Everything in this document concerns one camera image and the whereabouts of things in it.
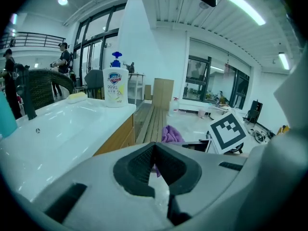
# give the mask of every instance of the black metal railing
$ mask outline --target black metal railing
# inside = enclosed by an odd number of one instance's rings
[[[65,38],[30,32],[16,32],[13,37],[12,33],[4,33],[0,41],[0,49],[20,47],[20,46],[39,46],[58,48]]]

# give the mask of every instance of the black pants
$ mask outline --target black pants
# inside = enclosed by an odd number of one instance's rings
[[[58,93],[60,94],[60,96],[62,96],[62,92],[61,92],[61,89],[59,87],[59,84],[55,84],[52,82],[52,89],[53,89],[53,93],[55,96],[57,96],[57,90],[56,88],[58,89]]]
[[[19,108],[19,103],[17,100],[17,94],[15,90],[9,90],[6,88],[5,90],[5,95],[6,95],[6,100],[8,101],[11,110],[13,112],[13,115],[15,119],[17,120],[18,118],[22,117],[20,113],[20,108]]]

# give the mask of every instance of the sponge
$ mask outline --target sponge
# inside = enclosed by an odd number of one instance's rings
[[[79,92],[79,93],[69,95],[66,98],[66,100],[67,100],[68,103],[77,103],[77,102],[83,101],[87,98],[88,97],[84,92]]]

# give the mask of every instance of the sink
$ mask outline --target sink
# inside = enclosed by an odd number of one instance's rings
[[[108,108],[103,100],[66,100],[17,120],[18,128],[0,141],[0,163],[13,191],[33,201],[55,179],[90,158],[129,118],[136,106]]]

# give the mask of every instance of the faucet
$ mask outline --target faucet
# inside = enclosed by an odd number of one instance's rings
[[[35,113],[35,109],[32,103],[30,89],[29,89],[29,66],[22,64],[16,64],[16,71],[18,71],[18,78],[20,85],[17,86],[16,91],[19,96],[22,97],[24,101],[24,109],[28,116],[29,120],[34,119],[37,117]]]

